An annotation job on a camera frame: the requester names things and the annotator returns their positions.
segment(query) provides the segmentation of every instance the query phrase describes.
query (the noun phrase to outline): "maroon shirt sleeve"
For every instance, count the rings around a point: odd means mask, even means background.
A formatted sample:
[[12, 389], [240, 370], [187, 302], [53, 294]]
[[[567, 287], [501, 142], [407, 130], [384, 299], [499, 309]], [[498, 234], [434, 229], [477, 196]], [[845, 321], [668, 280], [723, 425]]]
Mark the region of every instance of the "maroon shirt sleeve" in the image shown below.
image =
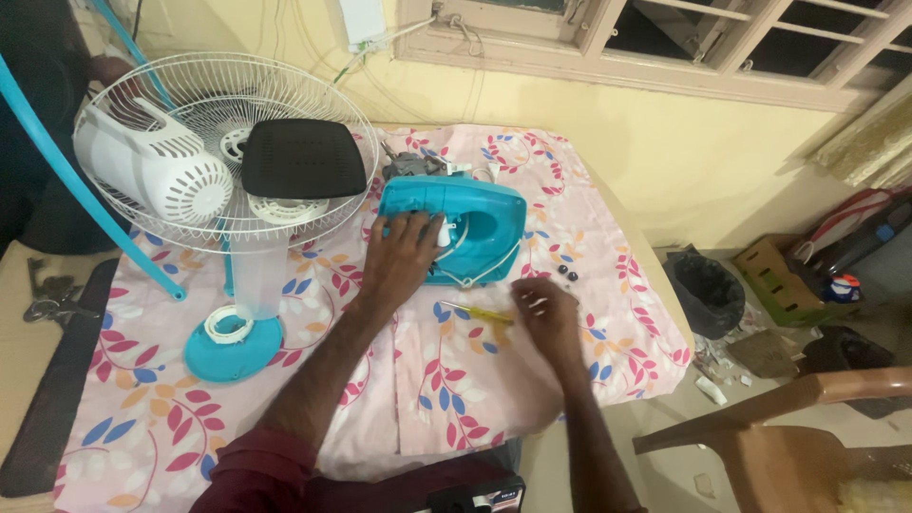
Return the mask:
[[217, 451], [209, 486], [191, 513], [302, 511], [316, 451], [303, 440], [260, 426]]

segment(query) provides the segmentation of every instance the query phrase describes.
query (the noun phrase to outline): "screwdriver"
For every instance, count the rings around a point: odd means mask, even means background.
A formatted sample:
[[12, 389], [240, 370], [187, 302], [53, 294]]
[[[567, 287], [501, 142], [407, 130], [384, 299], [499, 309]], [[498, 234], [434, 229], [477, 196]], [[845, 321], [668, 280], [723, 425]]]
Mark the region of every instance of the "screwdriver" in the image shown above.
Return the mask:
[[464, 307], [463, 305], [454, 305], [454, 304], [448, 303], [446, 301], [441, 301], [440, 303], [442, 305], [447, 305], [448, 307], [460, 309], [476, 319], [490, 319], [490, 320], [497, 320], [499, 322], [504, 322], [506, 324], [513, 324], [512, 319], [510, 319], [509, 317], [507, 317], [503, 314], [499, 314], [497, 312], [480, 309], [478, 307]]

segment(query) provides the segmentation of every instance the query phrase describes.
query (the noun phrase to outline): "trash bin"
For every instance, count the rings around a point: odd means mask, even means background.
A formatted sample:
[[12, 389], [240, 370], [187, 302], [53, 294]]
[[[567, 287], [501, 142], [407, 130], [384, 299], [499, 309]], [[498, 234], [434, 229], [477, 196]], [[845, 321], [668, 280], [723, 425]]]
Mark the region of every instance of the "trash bin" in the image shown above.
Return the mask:
[[694, 333], [718, 340], [741, 322], [744, 288], [719, 262], [682, 251], [669, 253], [662, 268]]
[[[890, 351], [845, 326], [821, 326], [821, 339], [804, 347], [803, 366], [808, 372], [837, 372], [892, 367], [896, 357]], [[846, 401], [860, 414], [882, 419], [912, 407], [912, 397], [853, 399]]]

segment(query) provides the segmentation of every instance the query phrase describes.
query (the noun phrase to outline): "yellow wall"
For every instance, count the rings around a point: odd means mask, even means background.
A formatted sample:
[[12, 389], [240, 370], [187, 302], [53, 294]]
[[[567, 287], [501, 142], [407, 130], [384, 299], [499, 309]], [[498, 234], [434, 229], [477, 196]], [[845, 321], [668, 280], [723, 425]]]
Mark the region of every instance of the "yellow wall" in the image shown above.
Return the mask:
[[[384, 0], [395, 26], [395, 0]], [[337, 0], [147, 0], [150, 57], [219, 49], [332, 79], [351, 59]], [[373, 121], [465, 120], [564, 134], [653, 246], [747, 246], [804, 229], [853, 190], [798, 159], [845, 122], [832, 113], [368, 58], [340, 89]]]

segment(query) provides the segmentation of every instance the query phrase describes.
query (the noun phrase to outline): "plastic chair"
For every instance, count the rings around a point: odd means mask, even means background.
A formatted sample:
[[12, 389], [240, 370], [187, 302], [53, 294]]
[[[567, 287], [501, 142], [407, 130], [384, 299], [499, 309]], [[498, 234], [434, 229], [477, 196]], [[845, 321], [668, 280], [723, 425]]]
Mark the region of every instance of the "plastic chair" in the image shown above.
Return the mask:
[[725, 464], [741, 513], [836, 513], [839, 484], [912, 479], [912, 445], [847, 449], [832, 433], [767, 420], [814, 404], [912, 395], [912, 367], [811, 374], [633, 439], [636, 454], [704, 444]]

